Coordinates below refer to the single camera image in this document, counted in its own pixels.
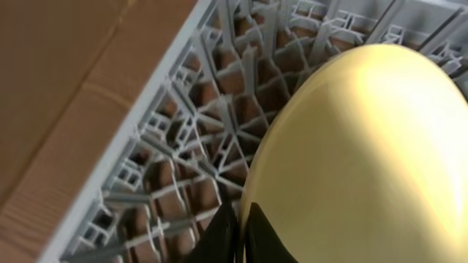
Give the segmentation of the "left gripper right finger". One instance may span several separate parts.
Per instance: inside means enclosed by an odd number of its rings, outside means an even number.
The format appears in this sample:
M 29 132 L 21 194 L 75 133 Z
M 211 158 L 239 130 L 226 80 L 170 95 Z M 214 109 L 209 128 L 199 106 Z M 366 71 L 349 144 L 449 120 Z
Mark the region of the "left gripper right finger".
M 251 203 L 245 234 L 246 263 L 298 263 L 256 202 Z

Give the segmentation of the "grey plastic dish rack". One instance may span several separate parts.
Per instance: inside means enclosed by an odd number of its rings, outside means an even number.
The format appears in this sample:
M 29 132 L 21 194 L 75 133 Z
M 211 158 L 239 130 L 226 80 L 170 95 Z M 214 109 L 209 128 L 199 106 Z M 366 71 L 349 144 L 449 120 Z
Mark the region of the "grey plastic dish rack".
M 42 262 L 180 262 L 238 206 L 274 118 L 306 78 L 365 44 L 402 45 L 467 89 L 465 1 L 199 1 Z

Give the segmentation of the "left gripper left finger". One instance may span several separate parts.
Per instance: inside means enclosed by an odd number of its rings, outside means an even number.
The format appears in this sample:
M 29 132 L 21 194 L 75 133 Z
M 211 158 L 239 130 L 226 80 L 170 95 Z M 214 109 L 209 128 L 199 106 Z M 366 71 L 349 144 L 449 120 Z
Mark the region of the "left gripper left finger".
M 223 203 L 186 263 L 233 263 L 238 242 L 238 222 L 230 203 Z

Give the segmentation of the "yellow round plate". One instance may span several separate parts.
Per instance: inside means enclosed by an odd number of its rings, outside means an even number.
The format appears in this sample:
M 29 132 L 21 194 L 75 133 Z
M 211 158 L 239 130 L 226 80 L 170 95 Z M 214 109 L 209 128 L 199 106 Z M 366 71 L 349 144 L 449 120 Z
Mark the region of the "yellow round plate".
M 465 262 L 467 101 L 399 45 L 320 67 L 265 134 L 242 196 L 300 262 Z

